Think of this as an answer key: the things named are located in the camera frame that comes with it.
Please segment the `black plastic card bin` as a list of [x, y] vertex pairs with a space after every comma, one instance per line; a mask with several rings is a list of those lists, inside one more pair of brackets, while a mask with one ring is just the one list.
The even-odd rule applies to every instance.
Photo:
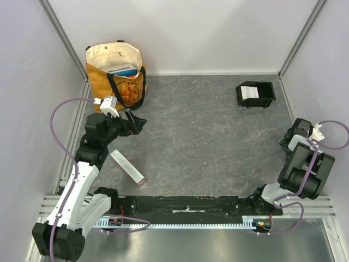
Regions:
[[276, 100], [271, 82], [245, 81], [236, 87], [239, 106], [267, 108]]

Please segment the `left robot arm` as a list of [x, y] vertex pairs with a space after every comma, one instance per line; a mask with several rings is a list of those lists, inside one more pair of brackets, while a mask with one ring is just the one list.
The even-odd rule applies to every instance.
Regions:
[[77, 261], [85, 247], [86, 237], [102, 215], [118, 212], [118, 192], [99, 188], [86, 207], [88, 190], [99, 174], [107, 156], [108, 146], [119, 136], [137, 135], [146, 120], [125, 111], [126, 118], [112, 114], [90, 114], [85, 123], [85, 134], [74, 157], [74, 168], [55, 208], [45, 222], [35, 223], [32, 235], [41, 255]]

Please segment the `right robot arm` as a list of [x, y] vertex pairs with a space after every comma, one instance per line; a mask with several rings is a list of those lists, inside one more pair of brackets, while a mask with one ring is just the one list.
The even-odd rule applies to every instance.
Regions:
[[318, 148], [316, 139], [324, 139], [320, 124], [297, 118], [278, 141], [286, 153], [286, 163], [275, 183], [255, 190], [250, 197], [251, 211], [264, 214], [269, 205], [280, 205], [290, 197], [316, 199], [322, 192], [335, 158]]

